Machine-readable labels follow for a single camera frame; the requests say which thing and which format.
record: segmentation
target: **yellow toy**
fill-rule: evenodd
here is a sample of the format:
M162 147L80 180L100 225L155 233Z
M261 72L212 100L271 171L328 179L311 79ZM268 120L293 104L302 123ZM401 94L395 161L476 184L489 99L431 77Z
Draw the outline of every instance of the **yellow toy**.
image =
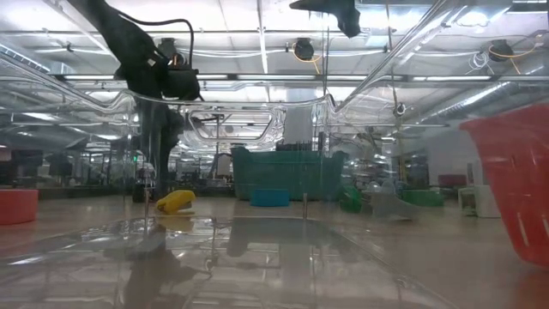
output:
M196 197L193 191L177 190L156 202L156 209L168 215L175 215L181 209L191 208L191 202L194 200Z

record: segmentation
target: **green container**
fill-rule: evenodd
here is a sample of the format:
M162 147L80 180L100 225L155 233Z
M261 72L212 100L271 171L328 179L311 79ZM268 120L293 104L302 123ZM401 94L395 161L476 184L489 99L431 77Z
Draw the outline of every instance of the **green container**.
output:
M443 207L444 197L435 191L404 190L402 200L421 207Z
M310 200L332 200L341 189L343 152L323 158L317 151L251 153L237 147L231 153L234 191L239 199L249 200L256 189L270 189L288 190L293 201L303 200L304 193Z
M343 211L358 214L362 210L362 195L355 187L344 186L340 194L340 207Z

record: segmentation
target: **warehouse floor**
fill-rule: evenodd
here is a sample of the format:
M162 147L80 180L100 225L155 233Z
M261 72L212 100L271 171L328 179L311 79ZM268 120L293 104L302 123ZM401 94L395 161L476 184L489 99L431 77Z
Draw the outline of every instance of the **warehouse floor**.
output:
M197 216L229 221L233 217L301 218L303 214L301 203L258 209L231 198L202 197L193 206ZM378 267L391 269L394 276L408 278L455 307L549 307L549 271L518 258L499 219L461 217L455 207L447 207L426 209L414 222L378 222L320 203L310 203L308 208L310 218L328 223L359 245ZM132 205L127 199L124 205L121 197L45 201L40 203L36 222L0 227L0 255L19 256L41 239L143 215L142 204Z

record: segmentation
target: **red basket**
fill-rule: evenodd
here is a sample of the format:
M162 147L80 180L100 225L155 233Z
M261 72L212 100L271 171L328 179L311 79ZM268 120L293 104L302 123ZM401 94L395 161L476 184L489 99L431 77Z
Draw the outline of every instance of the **red basket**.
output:
M0 225L36 220L38 190L0 190Z
M473 138L515 251L549 267L549 105L461 128Z

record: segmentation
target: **black cable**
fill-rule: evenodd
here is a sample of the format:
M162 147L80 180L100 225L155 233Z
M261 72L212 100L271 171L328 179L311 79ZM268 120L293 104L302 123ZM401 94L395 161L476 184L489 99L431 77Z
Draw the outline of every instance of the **black cable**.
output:
M140 21L140 20L138 20L134 17L131 17L130 15L127 15L124 12L121 12L117 9L115 9L115 10L123 18L125 18L129 21L133 21L134 23L140 24L140 25L143 25L143 26L165 26L165 25L178 23L178 22L186 23L187 26L189 27L189 31L190 31L189 66L192 68L192 53L193 53L193 50L195 48L195 30L194 30L194 28L192 27L192 25L190 24L189 21L187 21L186 19L183 19L183 18L175 19L175 20L169 20L169 21Z

